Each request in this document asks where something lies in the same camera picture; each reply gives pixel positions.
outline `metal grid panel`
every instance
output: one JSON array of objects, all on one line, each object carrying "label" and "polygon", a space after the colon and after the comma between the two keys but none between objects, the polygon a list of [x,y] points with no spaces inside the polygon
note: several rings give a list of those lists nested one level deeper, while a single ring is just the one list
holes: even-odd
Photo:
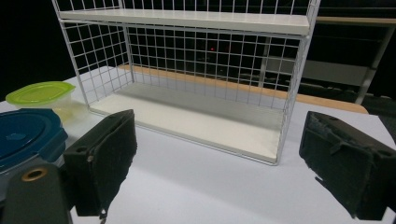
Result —
[{"label": "metal grid panel", "polygon": [[[205,33],[193,32],[180,27],[174,30],[128,28],[128,33],[134,74],[149,72],[149,76],[135,77],[138,82],[252,105],[285,108],[285,101],[276,99],[275,95],[276,91],[290,88],[300,40],[220,34],[218,30],[209,29]],[[185,75],[184,79],[174,79],[175,73]],[[191,82],[199,83],[202,78],[205,86],[214,88],[189,88]],[[217,88],[224,82],[240,85],[236,85],[236,90],[235,85]],[[240,90],[242,85],[248,88]],[[240,91],[247,91],[247,96],[238,94]],[[271,92],[271,99],[264,100],[266,96],[260,93],[265,92]]]},{"label": "metal grid panel", "polygon": [[315,2],[315,0],[69,0],[58,1],[57,7],[61,11],[135,8],[308,15],[309,8]]},{"label": "metal grid panel", "polygon": [[67,45],[88,104],[132,83],[122,27],[66,23]]}]

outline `teal plastic lid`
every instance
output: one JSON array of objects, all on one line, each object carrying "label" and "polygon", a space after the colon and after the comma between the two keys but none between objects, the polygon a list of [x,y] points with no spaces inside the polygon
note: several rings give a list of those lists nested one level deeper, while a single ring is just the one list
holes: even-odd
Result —
[{"label": "teal plastic lid", "polygon": [[6,101],[12,105],[47,105],[71,93],[74,88],[62,81],[40,82],[8,94]]}]

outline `wire rack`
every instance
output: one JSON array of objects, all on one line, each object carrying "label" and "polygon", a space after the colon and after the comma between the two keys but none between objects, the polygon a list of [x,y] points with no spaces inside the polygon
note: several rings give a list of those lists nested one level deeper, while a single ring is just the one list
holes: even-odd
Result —
[{"label": "wire rack", "polygon": [[[261,155],[254,144],[244,150],[210,134],[196,136],[187,127],[172,130],[155,120],[140,122],[238,156],[279,162],[319,0],[53,0],[53,5],[91,110],[137,109],[139,103],[128,102],[127,96],[155,102],[154,107],[170,105],[259,125],[275,132],[264,139],[274,142],[271,156]],[[160,114],[166,109],[155,108]],[[172,111],[176,117],[195,116]],[[251,136],[240,140],[258,141]]]}]

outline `shelf board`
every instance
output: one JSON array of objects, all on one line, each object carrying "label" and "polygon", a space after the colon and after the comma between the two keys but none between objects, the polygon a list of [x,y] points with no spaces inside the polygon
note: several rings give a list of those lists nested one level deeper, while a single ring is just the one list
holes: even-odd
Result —
[{"label": "shelf board", "polygon": [[283,113],[262,106],[134,83],[91,105],[112,114],[133,109],[137,125],[254,160],[275,163]]},{"label": "shelf board", "polygon": [[300,15],[155,9],[106,9],[63,11],[60,12],[60,17],[64,20],[175,25],[284,35],[308,35],[309,33],[308,19],[306,16]]}]

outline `white table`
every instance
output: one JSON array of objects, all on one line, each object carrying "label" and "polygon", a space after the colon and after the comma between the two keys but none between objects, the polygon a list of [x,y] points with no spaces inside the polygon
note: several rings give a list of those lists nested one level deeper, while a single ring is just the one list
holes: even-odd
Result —
[{"label": "white table", "polygon": [[[68,81],[77,84],[75,78]],[[72,98],[74,115],[64,123],[67,145],[102,119],[87,111],[79,89]],[[1,112],[13,109],[0,103]],[[295,105],[278,166],[137,127],[137,154],[110,206],[107,223],[376,223],[352,219],[299,157],[308,110],[342,119],[396,148],[376,116],[302,103]],[[77,217],[74,210],[72,217],[74,223],[99,223],[97,217]],[[380,223],[394,218],[388,209]]]}]

